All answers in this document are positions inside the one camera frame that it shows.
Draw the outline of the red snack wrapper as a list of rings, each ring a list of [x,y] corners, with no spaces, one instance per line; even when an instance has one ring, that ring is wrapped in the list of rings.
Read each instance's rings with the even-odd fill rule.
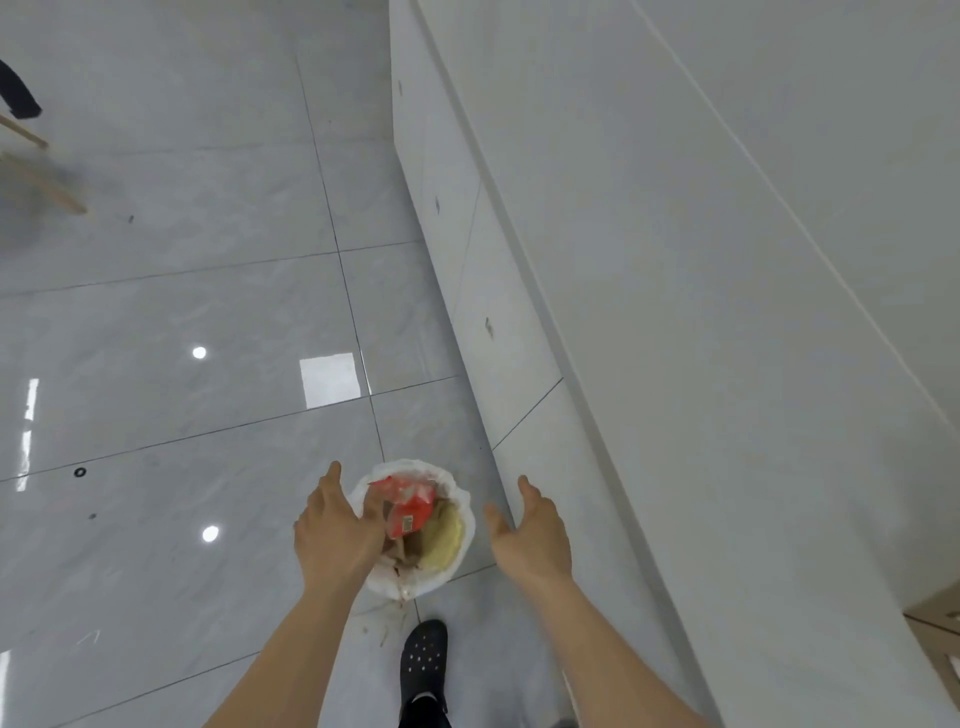
[[[430,519],[437,500],[435,483],[412,473],[379,478],[368,485],[367,491],[381,498],[386,536],[392,541],[420,531]]]

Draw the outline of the person's right forearm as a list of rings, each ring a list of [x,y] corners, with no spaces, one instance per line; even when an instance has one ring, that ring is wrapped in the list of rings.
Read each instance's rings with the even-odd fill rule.
[[[570,576],[536,577],[522,590],[558,657],[582,728],[710,728]]]

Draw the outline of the person's leg in black trousers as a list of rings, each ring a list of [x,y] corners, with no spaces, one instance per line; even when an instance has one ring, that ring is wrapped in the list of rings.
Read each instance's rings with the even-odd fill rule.
[[[443,695],[424,692],[411,698],[401,709],[397,728],[451,728]]]

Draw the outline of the yellow sponge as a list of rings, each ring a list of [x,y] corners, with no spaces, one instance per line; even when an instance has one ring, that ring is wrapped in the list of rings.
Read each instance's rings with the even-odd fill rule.
[[[449,499],[436,501],[431,516],[418,532],[421,537],[418,568],[426,572],[448,570],[461,552],[464,533],[457,504]]]

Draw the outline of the brown cardboard box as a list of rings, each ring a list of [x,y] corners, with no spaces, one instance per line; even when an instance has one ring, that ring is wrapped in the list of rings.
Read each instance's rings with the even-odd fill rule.
[[[907,608],[903,616],[960,712],[960,579]]]

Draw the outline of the person's left hand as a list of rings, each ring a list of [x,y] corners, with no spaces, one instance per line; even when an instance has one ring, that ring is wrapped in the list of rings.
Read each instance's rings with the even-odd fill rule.
[[[294,523],[294,552],[305,595],[356,597],[383,549],[383,509],[378,493],[367,491],[356,512],[342,491],[340,509],[319,512],[317,485]]]

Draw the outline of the brown paper scrap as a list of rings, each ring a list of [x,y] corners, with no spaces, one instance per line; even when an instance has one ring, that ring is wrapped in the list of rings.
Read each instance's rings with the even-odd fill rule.
[[[424,533],[417,530],[397,539],[386,538],[379,561],[398,578],[403,578],[420,568],[424,551]]]

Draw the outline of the person's left forearm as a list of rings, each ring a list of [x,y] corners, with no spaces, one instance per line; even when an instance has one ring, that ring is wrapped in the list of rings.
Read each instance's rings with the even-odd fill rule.
[[[317,728],[362,582],[329,577],[305,587],[202,728]]]

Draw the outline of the person's right hand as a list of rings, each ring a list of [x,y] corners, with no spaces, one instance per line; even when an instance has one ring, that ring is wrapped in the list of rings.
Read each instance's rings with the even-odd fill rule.
[[[498,567],[531,601],[542,601],[573,581],[567,529],[552,499],[543,494],[534,515],[510,526],[493,504],[484,515]]]

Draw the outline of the black clog shoe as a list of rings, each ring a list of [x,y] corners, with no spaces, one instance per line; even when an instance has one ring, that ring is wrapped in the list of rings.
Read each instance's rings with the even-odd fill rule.
[[[448,667],[449,630],[439,618],[416,625],[406,638],[400,656],[401,707],[417,698],[433,698],[447,710],[445,685]]]

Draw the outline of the white trash bin with bag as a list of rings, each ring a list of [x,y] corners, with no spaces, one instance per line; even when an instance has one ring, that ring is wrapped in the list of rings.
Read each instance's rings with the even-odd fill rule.
[[[427,480],[433,481],[437,489],[436,502],[450,500],[457,504],[464,525],[461,551],[449,569],[426,571],[418,568],[406,574],[403,578],[399,578],[392,573],[390,568],[380,563],[380,557],[376,561],[366,577],[366,590],[383,600],[409,602],[437,590],[454,577],[474,540],[476,522],[472,510],[471,495],[457,485],[453,475],[442,467],[416,459],[394,460],[375,467],[348,494],[349,503],[356,512],[359,512],[369,485],[373,481],[400,473],[423,476]]]

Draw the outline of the wooden furniture legs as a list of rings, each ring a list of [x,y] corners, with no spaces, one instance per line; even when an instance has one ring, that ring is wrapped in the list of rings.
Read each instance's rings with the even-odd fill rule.
[[[42,152],[47,152],[50,148],[50,144],[46,139],[34,133],[29,127],[23,126],[18,121],[2,113],[0,113],[0,127],[29,141],[30,144]],[[35,188],[47,199],[68,213],[73,215],[86,215],[89,212],[89,209],[76,198],[67,187],[56,181],[53,176],[42,172],[39,166],[32,164],[26,158],[18,156],[11,151],[0,150],[0,170],[11,173],[26,185]]]

